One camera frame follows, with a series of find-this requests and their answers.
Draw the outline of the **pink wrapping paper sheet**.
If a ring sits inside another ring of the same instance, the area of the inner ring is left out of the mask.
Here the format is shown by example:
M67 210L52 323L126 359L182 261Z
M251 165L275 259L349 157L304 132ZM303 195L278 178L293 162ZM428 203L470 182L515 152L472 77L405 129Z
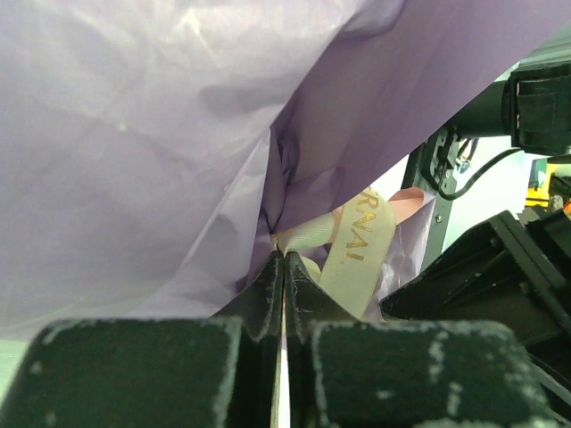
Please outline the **pink wrapping paper sheet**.
M207 317L270 227L350 200L567 1L4 1L1 336Z

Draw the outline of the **cream ribbon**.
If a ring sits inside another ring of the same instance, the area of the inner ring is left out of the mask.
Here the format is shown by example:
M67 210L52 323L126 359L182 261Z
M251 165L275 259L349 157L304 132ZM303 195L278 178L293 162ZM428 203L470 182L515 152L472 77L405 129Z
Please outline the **cream ribbon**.
M363 318L377 287L396 228L390 204L368 187L337 209L275 237L284 254L330 246L322 267L302 257L317 286L339 306Z

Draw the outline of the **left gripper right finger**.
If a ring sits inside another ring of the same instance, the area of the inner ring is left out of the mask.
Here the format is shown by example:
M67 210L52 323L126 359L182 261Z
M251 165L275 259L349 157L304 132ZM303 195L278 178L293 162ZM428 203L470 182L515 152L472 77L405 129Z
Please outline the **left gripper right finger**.
M554 427L524 348L488 321L354 320L285 256L294 427Z

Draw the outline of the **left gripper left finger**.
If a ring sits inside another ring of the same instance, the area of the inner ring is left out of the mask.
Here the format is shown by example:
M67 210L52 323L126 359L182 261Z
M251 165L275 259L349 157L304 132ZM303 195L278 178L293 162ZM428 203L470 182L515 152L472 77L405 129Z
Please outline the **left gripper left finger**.
M67 319L12 382L16 427L267 427L284 258L208 318Z

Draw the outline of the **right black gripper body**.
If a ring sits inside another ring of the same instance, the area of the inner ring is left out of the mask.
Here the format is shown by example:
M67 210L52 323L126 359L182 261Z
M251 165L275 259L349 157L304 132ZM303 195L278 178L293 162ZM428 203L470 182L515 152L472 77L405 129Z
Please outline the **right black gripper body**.
M570 399L570 217L563 210L526 225L503 211L471 227L379 308L386 319L504 324L550 394Z

